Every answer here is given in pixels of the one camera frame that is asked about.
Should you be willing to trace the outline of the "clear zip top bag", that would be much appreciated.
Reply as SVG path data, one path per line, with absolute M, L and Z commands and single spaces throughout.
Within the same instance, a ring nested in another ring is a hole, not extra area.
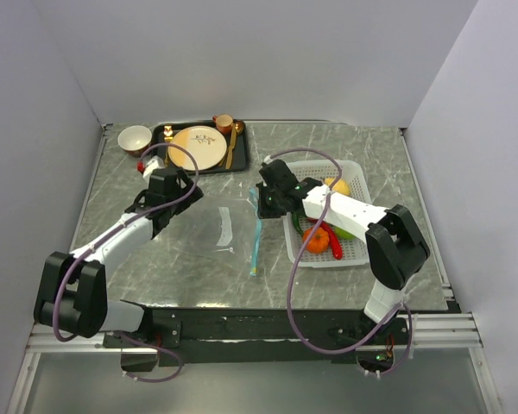
M 234 199 L 205 196 L 172 219 L 161 233 L 171 248 L 255 277 L 262 233 L 258 201 L 257 189 Z

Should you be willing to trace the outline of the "orange toy pumpkin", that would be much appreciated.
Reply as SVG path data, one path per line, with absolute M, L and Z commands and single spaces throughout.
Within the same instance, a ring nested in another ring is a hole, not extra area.
M 315 232 L 308 229 L 302 235 L 303 244 L 310 254 L 323 254 L 331 245 L 329 233 L 319 228 Z

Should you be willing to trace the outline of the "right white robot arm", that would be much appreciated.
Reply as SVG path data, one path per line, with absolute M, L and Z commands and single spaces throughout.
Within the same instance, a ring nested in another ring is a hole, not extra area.
M 366 245 L 375 284 L 360 323 L 362 337 L 380 343 L 391 331 L 386 315 L 401 302 L 409 279 L 420 271 L 430 248 L 411 212 L 397 204 L 385 208 L 366 204 L 331 190 L 312 178 L 298 180 L 283 160 L 259 170 L 259 217 L 299 213 L 341 228 Z

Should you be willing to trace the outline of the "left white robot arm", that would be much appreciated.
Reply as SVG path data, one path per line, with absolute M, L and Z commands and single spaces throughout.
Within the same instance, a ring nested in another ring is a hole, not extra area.
M 120 219 L 102 235 L 71 253 L 54 252 L 44 263 L 34 320 L 61 342 L 99 332 L 122 331 L 141 347 L 154 336 L 145 307 L 108 299 L 107 278 L 134 250 L 153 240 L 180 213 L 203 197 L 197 182 L 180 168 L 159 168 Z

